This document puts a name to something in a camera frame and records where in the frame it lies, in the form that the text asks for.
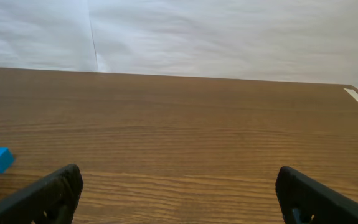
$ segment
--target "tabletop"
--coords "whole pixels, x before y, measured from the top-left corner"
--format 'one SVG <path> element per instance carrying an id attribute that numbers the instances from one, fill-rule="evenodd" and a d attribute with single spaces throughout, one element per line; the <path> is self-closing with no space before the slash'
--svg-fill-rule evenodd
<path id="1" fill-rule="evenodd" d="M 0 199 L 75 163 L 74 223 L 283 223 L 281 166 L 358 202 L 344 88 L 0 68 Z"/>

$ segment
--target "wooden table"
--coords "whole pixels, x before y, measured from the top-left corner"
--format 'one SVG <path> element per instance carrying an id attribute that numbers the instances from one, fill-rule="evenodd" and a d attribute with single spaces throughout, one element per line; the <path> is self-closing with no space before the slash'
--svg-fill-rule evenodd
<path id="1" fill-rule="evenodd" d="M 283 223 L 281 166 L 358 202 L 344 87 L 0 68 L 0 199 L 76 163 L 74 223 Z"/>

